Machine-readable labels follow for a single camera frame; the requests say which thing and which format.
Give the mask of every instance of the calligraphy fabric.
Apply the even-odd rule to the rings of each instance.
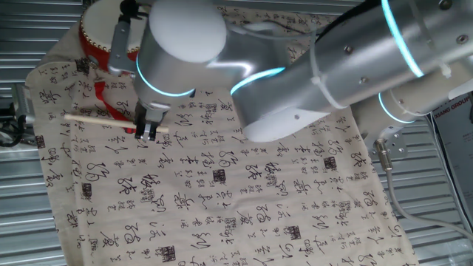
[[[308,31],[321,21],[219,9],[236,23],[269,17]],[[418,265],[350,109],[251,143],[228,88],[199,88],[166,115],[169,134],[136,140],[121,128],[63,119],[111,119],[95,97],[98,80],[107,103],[130,119],[137,97],[129,76],[90,69],[74,61],[79,51],[60,47],[27,85],[68,265]],[[288,47],[289,56],[301,48]]]

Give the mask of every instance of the drum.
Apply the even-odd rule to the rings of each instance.
[[[120,17],[121,0],[100,0],[82,15],[79,41],[86,57],[98,68],[108,72],[107,64],[112,48],[113,32]],[[132,19],[128,40],[128,57],[136,61],[146,19]]]

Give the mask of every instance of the corrugated metal wall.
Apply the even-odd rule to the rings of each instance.
[[[340,15],[362,0],[215,0],[263,10]],[[27,73],[82,13],[80,0],[0,0],[0,108],[11,102],[12,83]],[[394,162],[398,198],[424,217],[462,224],[426,122],[404,129],[409,156]],[[382,173],[376,163],[376,169]],[[386,187],[386,178],[380,174]],[[473,259],[458,233],[401,219],[422,265]],[[65,265],[35,148],[0,148],[0,265]]]
[[[0,0],[0,108],[80,18],[80,0]],[[65,265],[38,151],[0,148],[0,265]]]

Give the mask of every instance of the cable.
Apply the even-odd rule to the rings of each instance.
[[[386,178],[387,178],[387,187],[389,190],[389,195],[391,196],[392,204],[396,207],[397,211],[407,219],[410,219],[411,221],[414,222],[421,222],[425,223],[427,225],[437,225],[437,226],[442,226],[445,228],[449,228],[452,230],[457,231],[458,233],[463,234],[466,236],[468,239],[473,241],[473,234],[469,233],[467,230],[463,228],[459,228],[456,225],[453,225],[449,222],[444,222],[444,221],[439,221],[436,219],[426,219],[426,218],[420,218],[413,216],[411,214],[408,214],[402,207],[401,204],[399,204],[398,199],[396,198],[395,192],[394,192],[394,183],[392,181],[392,167],[385,167],[385,166],[390,166],[391,165],[391,159],[389,158],[389,153],[387,152],[386,144],[384,143],[384,140],[378,140],[376,142],[376,148],[377,152],[379,155],[379,160],[381,161],[381,164],[383,165],[383,170],[386,172]]]
[[[324,81],[322,80],[322,76],[320,75],[320,69],[319,66],[317,66],[316,61],[316,35],[314,33],[310,37],[309,57],[310,68],[312,69],[313,75],[313,77],[310,79],[310,81],[312,81],[312,84],[316,85],[320,89],[320,91],[325,96],[330,105],[337,109],[346,108],[346,106],[342,106],[337,103],[337,101],[332,97],[327,87],[325,86]]]
[[[241,27],[241,26],[237,26],[235,24],[232,24],[229,21],[225,21],[225,23],[227,24],[227,26],[230,30],[233,30],[236,33],[248,34],[248,35],[253,36],[253,37],[263,38],[263,39],[266,39],[266,40],[273,40],[273,41],[288,41],[288,40],[296,40],[296,39],[299,39],[299,38],[309,38],[312,34],[317,33],[317,30],[314,30],[310,33],[294,35],[294,36],[272,36],[272,35],[266,35],[266,34],[261,34],[261,33],[254,32],[253,30],[249,30],[245,27]]]
[[[14,147],[14,146],[18,145],[18,143],[20,143],[20,141],[23,137],[24,127],[25,127],[25,123],[26,123],[25,116],[22,115],[18,119],[17,122],[18,122],[18,132],[16,133],[17,135],[15,136],[15,138],[13,138],[13,141],[11,143],[3,143],[2,141],[0,141],[0,147],[11,148],[11,147]]]
[[[444,222],[444,221],[439,221],[436,219],[425,219],[425,218],[419,218],[416,216],[413,216],[411,214],[408,214],[399,204],[398,199],[396,199],[396,195],[394,193],[394,184],[392,183],[392,172],[391,170],[386,170],[386,177],[387,177],[387,187],[389,189],[389,195],[391,196],[392,204],[398,209],[398,212],[406,217],[407,219],[410,219],[411,221],[414,222],[422,222],[428,225],[438,225],[438,226],[443,226],[445,228],[450,228],[452,230],[457,231],[458,233],[463,234],[464,236],[468,237],[471,241],[473,241],[473,234],[469,233],[467,230],[463,228],[459,228],[456,225],[453,225],[449,222]]]

